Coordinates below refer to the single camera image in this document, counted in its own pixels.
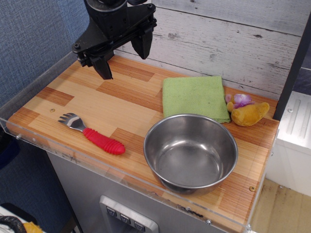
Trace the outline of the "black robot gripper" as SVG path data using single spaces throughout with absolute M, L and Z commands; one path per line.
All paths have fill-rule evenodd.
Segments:
M 72 46 L 82 66 L 93 66 L 104 79 L 113 79 L 107 61 L 113 51 L 131 42 L 135 52 L 146 59 L 156 27 L 156 6 L 145 0 L 86 0 L 89 24 Z

